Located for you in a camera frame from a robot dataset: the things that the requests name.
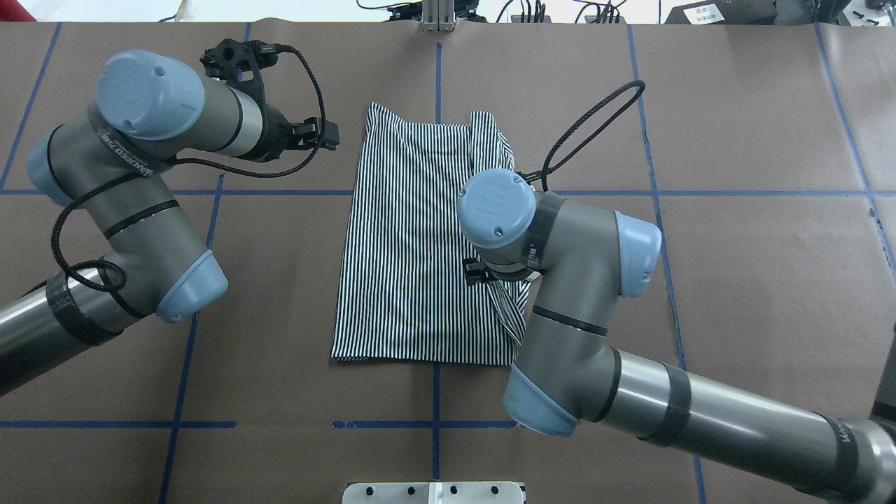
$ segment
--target sticker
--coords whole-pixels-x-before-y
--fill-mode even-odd
[[[711,22],[725,21],[715,4],[684,9],[683,12],[691,24],[709,24]]]

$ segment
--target black and white striped fabric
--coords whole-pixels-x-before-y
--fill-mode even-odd
[[[487,112],[469,125],[410,123],[373,104],[342,259],[332,358],[509,365],[527,282],[467,287],[455,202],[513,151]]]

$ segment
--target black band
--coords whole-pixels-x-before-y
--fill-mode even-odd
[[[237,111],[239,112],[239,119],[237,120],[237,129],[233,130],[233,135],[230,136],[230,140],[227,140],[226,143],[224,143],[221,147],[215,149],[212,152],[218,152],[218,151],[223,151],[224,149],[227,149],[233,143],[233,141],[237,139],[237,137],[239,136],[239,132],[242,131],[242,129],[243,129],[243,104],[239,101],[237,92],[234,91],[233,88],[228,86],[227,89],[230,90],[230,94],[232,94],[234,100],[237,101]]]
[[[99,278],[102,279],[103,283],[105,283],[106,285],[112,285],[113,282],[109,279],[108,270],[106,268],[97,268],[97,269],[99,270]],[[138,319],[146,317],[143,313],[140,313],[139,311],[137,311],[137,308],[134,308],[133,306],[128,304],[128,302],[125,301],[125,298],[121,297],[120,291],[110,291],[109,295],[112,296],[112,299],[115,300],[116,303],[118,303],[118,306],[120,306],[121,309],[126,311],[127,314],[130,315],[131,317],[138,318]]]
[[[816,413],[831,425],[834,440],[837,442],[837,458],[834,459],[834,468],[826,482],[809,489],[799,489],[803,493],[820,497],[821,499],[836,499],[849,495],[849,484],[858,470],[858,444],[852,429],[839,418],[831,418]]]
[[[600,413],[598,413],[595,422],[601,421],[607,416],[607,413],[610,412],[610,406],[612,406],[613,401],[616,400],[616,392],[619,391],[619,377],[622,376],[622,356],[619,355],[619,350],[613,347],[610,347],[610,350],[613,351],[613,384],[610,386],[610,395],[607,398],[607,402],[604,404],[603,409],[600,410]]]
[[[654,446],[667,447],[678,439],[691,418],[691,379],[687,373],[675,366],[663,364],[669,375],[669,402],[663,421],[646,438],[638,438]]]
[[[556,193],[546,192],[538,202],[532,224],[526,230],[526,247],[522,250],[521,263],[534,270],[541,269],[541,261],[545,255],[547,239],[551,236],[554,221],[565,199]]]
[[[547,308],[542,308],[539,305],[535,305],[534,307],[532,307],[532,313],[541,315],[544,318],[550,318],[555,322],[559,322],[567,326],[575,327],[576,329],[581,329],[582,331],[593,333],[595,335],[607,335],[607,329],[605,327],[595,326],[593,324],[589,324],[588,322],[582,322],[578,318],[567,317],[562,313],[557,313]]]
[[[874,406],[871,408],[871,414],[878,418],[883,418],[884,420],[896,421],[896,407],[890,406],[889,404],[874,401]]]
[[[74,339],[91,346],[99,346],[121,334],[111,333],[87,318],[74,302],[68,290],[68,277],[63,272],[47,280],[47,304],[53,317]]]
[[[155,204],[149,208],[139,211],[138,213],[135,213],[134,215],[131,215],[130,217],[125,217],[124,219],[116,222],[115,224],[112,224],[111,226],[109,226],[109,228],[107,230],[103,231],[103,236],[105,236],[106,239],[110,239],[113,236],[115,236],[118,232],[127,228],[128,226],[131,226],[132,224],[136,224],[137,222],[140,222],[143,219],[150,218],[151,216],[155,215],[156,213],[162,212],[163,210],[167,210],[168,208],[174,208],[175,206],[180,206],[180,204],[177,202],[177,200],[173,200],[173,199],[169,199],[165,202]]]
[[[91,103],[87,107],[87,118],[90,120],[93,133],[97,135],[99,141],[137,173],[144,177],[151,177],[171,169],[171,165],[141,151],[140,148],[112,127],[99,112],[96,102]]]

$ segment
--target metal bracket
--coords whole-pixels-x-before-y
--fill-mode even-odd
[[[454,0],[423,0],[423,31],[454,31]]]
[[[352,483],[342,504],[526,504],[526,485],[515,482]]]

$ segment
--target wire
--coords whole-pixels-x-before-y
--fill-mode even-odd
[[[65,225],[65,220],[68,219],[68,216],[75,211],[79,206],[90,200],[92,197],[108,191],[112,187],[124,184],[125,182],[130,182],[135,178],[140,178],[142,175],[137,173],[128,173],[123,177],[116,178],[114,180],[110,180],[109,182],[103,184],[102,186],[96,187],[87,193],[79,196],[77,199],[72,201],[65,209],[63,209],[62,213],[59,214],[59,217],[56,218],[56,223],[53,225],[53,232],[50,234],[50,250],[53,252],[53,258],[56,260],[56,263],[62,268],[62,271],[65,272],[65,275],[74,278],[81,284],[90,287],[94,291],[103,291],[103,292],[113,292],[120,291],[123,287],[125,287],[125,283],[127,282],[127,276],[125,275],[125,270],[121,269],[121,266],[116,265],[115,263],[110,263],[109,261],[98,259],[95,261],[87,261],[85,263],[79,263],[77,266],[70,266],[66,261],[65,257],[62,255],[62,249],[59,247],[59,237],[62,235],[62,227]],[[111,285],[106,285],[103,283],[96,283],[88,280],[83,277],[80,273],[76,271],[76,267],[84,267],[84,266],[92,266],[97,269],[106,269],[110,271],[114,271],[116,275],[118,275],[118,282],[113,282]]]
[[[379,7],[367,7],[361,4],[361,0],[355,0],[355,3],[358,4],[358,7],[362,9],[367,9],[368,11],[378,11],[380,9],[388,9],[389,7],[401,7],[403,5],[410,5],[408,2],[402,2],[400,4],[389,4],[389,5],[380,5]]]
[[[579,145],[575,149],[573,149],[572,152],[567,154],[565,158],[560,160],[560,162],[558,162],[556,165],[550,166],[551,160],[554,158],[554,154],[556,154],[557,149],[559,149],[560,146],[563,145],[564,142],[566,142],[566,140],[570,136],[572,136],[572,134],[575,133],[575,131],[577,129],[579,129],[579,126],[584,124],[585,121],[587,121],[591,116],[593,116],[598,110],[601,110],[604,107],[606,107],[606,105],[609,102],[615,100],[620,94],[622,94],[626,90],[629,90],[633,87],[637,87],[638,91],[635,92],[635,94],[634,94],[634,96],[632,96],[632,98],[630,98],[622,107],[619,108],[619,110],[617,110],[612,116],[610,116],[609,119],[604,121],[604,124],[600,125],[600,127],[597,130],[595,130],[594,133],[589,135],[588,138],[586,138],[582,143],[579,143]],[[630,83],[625,84],[622,87],[620,87],[619,89],[608,94],[605,99],[601,100],[600,103],[598,103],[597,105],[592,107],[591,110],[589,110],[588,112],[585,112],[584,115],[579,117],[579,119],[576,120],[573,123],[573,125],[570,126],[569,129],[567,129],[566,132],[560,136],[560,139],[557,140],[556,143],[554,144],[554,146],[551,147],[551,150],[547,152],[547,157],[545,158],[545,163],[542,166],[541,171],[535,171],[535,172],[532,172],[529,174],[525,174],[525,175],[523,175],[523,178],[527,182],[532,182],[535,179],[540,178],[542,190],[548,191],[547,176],[550,175],[551,173],[554,173],[558,168],[560,168],[561,166],[566,164],[566,162],[569,161],[570,159],[572,159],[573,156],[576,153],[578,153],[585,145],[587,145],[591,140],[594,140],[594,137],[596,137],[597,135],[600,135],[600,132],[602,132],[604,129],[606,129],[607,126],[610,125],[610,123],[615,121],[617,117],[619,117],[620,115],[622,115],[623,112],[628,110],[628,108],[631,107],[632,104],[635,103],[641,97],[641,95],[644,93],[644,87],[645,87],[645,84],[643,81],[631,81]]]
[[[579,22],[579,18],[582,17],[582,13],[585,12],[585,9],[591,7],[592,5],[594,5],[594,6],[596,6],[596,7],[598,8],[598,15],[600,15],[600,4],[595,3],[595,2],[588,2],[588,3],[586,3],[586,4],[583,6],[583,8],[579,11],[579,15],[575,16],[575,21],[573,21],[573,24]]]
[[[501,12],[498,13],[498,17],[495,18],[495,22],[500,22],[500,21],[501,21],[501,16],[504,15],[504,11],[506,11],[506,10],[507,10],[507,7],[509,7],[510,4],[512,4],[512,3],[513,3],[513,0],[507,0],[507,3],[504,4],[504,7],[501,7]]]
[[[279,49],[283,52],[292,53],[298,57],[298,60],[302,62],[302,66],[305,68],[305,71],[308,73],[308,78],[311,79],[311,84],[314,86],[314,92],[317,94],[317,106],[321,110],[321,132],[317,136],[317,143],[314,144],[314,148],[308,153],[308,157],[305,158],[304,161],[300,162],[297,166],[286,169],[283,171],[278,171],[275,173],[262,173],[258,171],[248,171],[245,169],[233,168],[227,166],[225,164],[221,164],[215,161],[202,160],[198,158],[183,158],[180,160],[174,160],[171,162],[172,165],[178,164],[201,164],[204,166],[210,166],[212,168],[217,168],[227,173],[236,173],[237,175],[243,175],[246,177],[254,177],[254,178],[278,178],[278,177],[286,177],[287,175],[292,175],[296,173],[300,169],[303,169],[308,165],[309,162],[314,158],[317,154],[317,151],[320,150],[321,144],[323,142],[323,135],[326,132],[327,127],[327,114],[323,107],[323,94],[321,93],[321,86],[317,83],[317,78],[314,77],[314,72],[311,71],[311,66],[308,65],[308,62],[305,60],[305,57],[302,56],[302,53],[298,52],[298,49],[293,48],[292,46],[282,46],[280,44],[277,45]]]

